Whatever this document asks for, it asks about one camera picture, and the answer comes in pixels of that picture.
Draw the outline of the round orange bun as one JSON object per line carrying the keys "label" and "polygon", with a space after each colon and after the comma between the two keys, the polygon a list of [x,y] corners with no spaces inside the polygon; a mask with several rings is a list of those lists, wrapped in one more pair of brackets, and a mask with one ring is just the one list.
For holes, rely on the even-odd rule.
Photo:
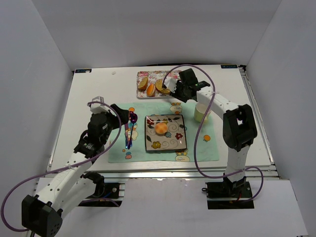
{"label": "round orange bun", "polygon": [[168,131],[168,126],[164,122],[159,122],[155,125],[155,133],[164,135]]}

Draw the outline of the metal serving tongs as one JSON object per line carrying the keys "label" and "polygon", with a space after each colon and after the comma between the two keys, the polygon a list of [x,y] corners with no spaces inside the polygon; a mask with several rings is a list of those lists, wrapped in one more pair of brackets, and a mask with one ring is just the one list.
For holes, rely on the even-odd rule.
{"label": "metal serving tongs", "polygon": [[170,95],[170,92],[169,93],[161,93],[161,96],[163,98],[172,98],[172,96]]}

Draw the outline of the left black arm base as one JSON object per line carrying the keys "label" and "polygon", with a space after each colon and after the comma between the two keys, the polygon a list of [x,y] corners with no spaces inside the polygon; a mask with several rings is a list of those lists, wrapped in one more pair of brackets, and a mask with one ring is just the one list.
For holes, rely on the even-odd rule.
{"label": "left black arm base", "polygon": [[96,185],[95,191],[87,198],[111,198],[118,199],[119,192],[122,190],[122,183],[108,182],[105,177],[96,172],[88,172],[83,174],[81,178],[89,179]]}

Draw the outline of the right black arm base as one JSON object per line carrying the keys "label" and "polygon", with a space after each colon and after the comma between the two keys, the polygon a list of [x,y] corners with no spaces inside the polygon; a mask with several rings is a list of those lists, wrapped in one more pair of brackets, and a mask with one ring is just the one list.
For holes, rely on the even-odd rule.
{"label": "right black arm base", "polygon": [[251,186],[245,176],[234,182],[228,178],[224,178],[222,182],[208,182],[201,190],[213,200],[237,201],[252,198]]}

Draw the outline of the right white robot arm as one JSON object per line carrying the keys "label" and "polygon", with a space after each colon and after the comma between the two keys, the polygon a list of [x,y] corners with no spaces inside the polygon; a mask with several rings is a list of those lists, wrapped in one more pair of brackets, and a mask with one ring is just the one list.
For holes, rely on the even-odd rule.
{"label": "right white robot arm", "polygon": [[182,102],[194,100],[204,106],[206,111],[214,112],[223,122],[223,139],[228,147],[227,167],[224,172],[225,187],[234,190],[244,185],[246,158],[250,146],[257,137],[257,128],[250,105],[238,105],[216,91],[213,80],[198,81],[190,65],[181,71],[179,79],[164,77],[163,88],[170,90],[170,95]]}

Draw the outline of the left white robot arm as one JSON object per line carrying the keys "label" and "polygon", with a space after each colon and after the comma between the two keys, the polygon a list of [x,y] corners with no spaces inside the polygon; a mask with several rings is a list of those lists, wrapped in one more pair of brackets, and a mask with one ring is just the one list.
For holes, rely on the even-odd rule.
{"label": "left white robot arm", "polygon": [[112,104],[89,104],[92,115],[87,129],[65,165],[65,170],[34,196],[22,200],[22,226],[41,237],[53,237],[61,228],[66,215],[84,199],[103,199],[104,177],[89,171],[96,159],[106,151],[111,132],[129,121],[129,111]]}

